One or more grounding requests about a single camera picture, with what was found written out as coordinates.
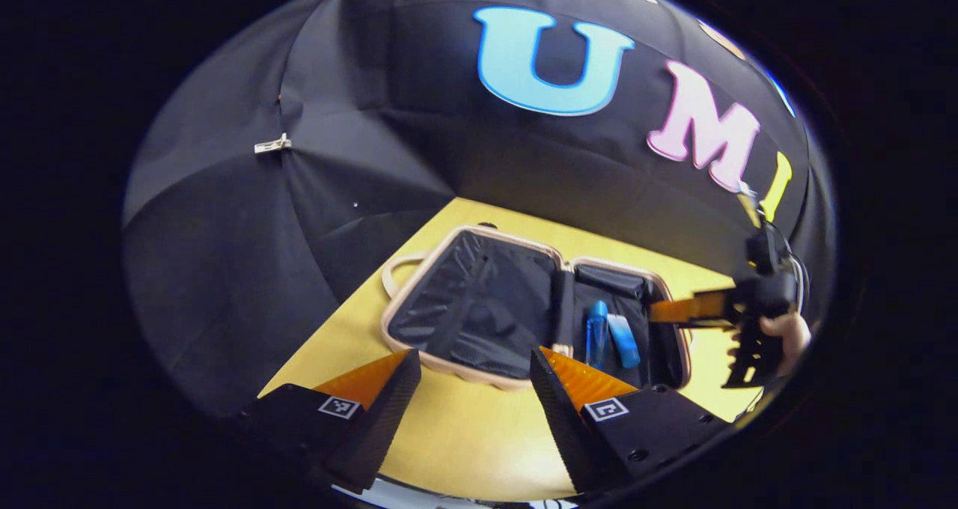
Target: letter m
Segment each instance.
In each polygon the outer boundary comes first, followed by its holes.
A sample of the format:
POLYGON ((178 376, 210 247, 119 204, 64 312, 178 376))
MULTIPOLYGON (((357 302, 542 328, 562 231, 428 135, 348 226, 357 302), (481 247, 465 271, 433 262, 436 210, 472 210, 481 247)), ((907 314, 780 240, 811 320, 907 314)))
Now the letter m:
POLYGON ((685 140, 691 129, 692 163, 703 168, 711 162, 712 179, 728 191, 738 192, 759 121, 738 103, 719 119, 715 97, 704 76, 674 60, 668 60, 666 67, 675 77, 671 110, 662 129, 649 133, 649 147, 663 157, 683 161, 689 155, 685 140))

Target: human hand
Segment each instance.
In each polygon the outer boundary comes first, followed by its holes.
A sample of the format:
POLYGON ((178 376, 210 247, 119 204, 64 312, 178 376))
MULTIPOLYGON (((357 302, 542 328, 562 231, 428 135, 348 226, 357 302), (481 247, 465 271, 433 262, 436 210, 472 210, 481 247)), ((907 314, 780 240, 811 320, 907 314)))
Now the human hand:
MULTIPOLYGON (((764 316, 759 319, 759 326, 763 334, 768 336, 778 336, 781 338, 781 363, 776 371, 776 376, 787 376, 795 368, 798 359, 811 342, 811 332, 808 331, 808 323, 798 312, 792 314, 783 314, 777 318, 769 319, 764 316)), ((732 335, 732 341, 738 342, 742 333, 736 332, 732 335)), ((735 356, 738 349, 728 351, 729 356, 735 356)))

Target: wooden table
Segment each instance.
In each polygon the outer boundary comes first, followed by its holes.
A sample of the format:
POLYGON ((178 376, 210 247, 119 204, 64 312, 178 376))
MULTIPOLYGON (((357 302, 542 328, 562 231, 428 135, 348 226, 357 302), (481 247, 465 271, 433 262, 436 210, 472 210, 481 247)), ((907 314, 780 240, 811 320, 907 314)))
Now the wooden table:
MULTIPOLYGON (((501 231, 554 246, 565 260, 590 256, 643 267, 666 281, 675 299, 696 290, 729 287, 732 279, 627 243, 456 198, 394 253, 428 251, 461 225, 490 222, 501 231)), ((397 268, 397 283, 414 267, 397 268)), ((389 298, 380 274, 369 279, 305 342, 260 396, 284 383, 314 387, 390 349, 379 334, 389 298)), ((692 378, 681 393, 732 421, 757 389, 722 389, 732 358, 729 334, 695 332, 692 378)), ((536 393, 506 392, 422 369, 422 380, 400 423, 380 474, 422 489, 470 499, 556 499, 575 494, 536 393)))

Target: letter u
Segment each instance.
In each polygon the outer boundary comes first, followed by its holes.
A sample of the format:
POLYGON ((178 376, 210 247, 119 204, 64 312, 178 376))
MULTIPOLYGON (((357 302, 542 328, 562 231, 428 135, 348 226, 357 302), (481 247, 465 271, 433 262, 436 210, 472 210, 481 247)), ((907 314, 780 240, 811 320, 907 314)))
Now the letter u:
POLYGON ((554 18, 519 7, 483 7, 473 16, 483 23, 479 79, 486 89, 514 106, 555 116, 584 116, 606 106, 619 82, 622 53, 635 46, 614 29, 576 22, 572 28, 588 42, 582 77, 558 86, 536 74, 540 35, 554 27, 554 18))

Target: open suitcase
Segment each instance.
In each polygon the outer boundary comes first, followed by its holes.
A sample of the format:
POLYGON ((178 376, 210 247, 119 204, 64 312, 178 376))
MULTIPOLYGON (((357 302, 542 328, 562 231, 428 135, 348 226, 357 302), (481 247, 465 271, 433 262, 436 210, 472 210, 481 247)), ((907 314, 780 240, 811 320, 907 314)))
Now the open suitcase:
POLYGON ((607 260, 565 261, 558 250, 496 230, 462 226, 428 256, 398 257, 384 267, 392 297, 380 329, 394 352, 420 351, 427 367, 499 389, 531 387, 530 352, 552 348, 585 361, 585 315, 598 300, 625 316, 640 362, 623 368, 616 346, 605 347, 603 371, 639 389, 678 388, 691 376, 688 332, 647 322, 647 305, 671 300, 650 271, 607 260), (421 260, 397 287, 393 270, 421 260))

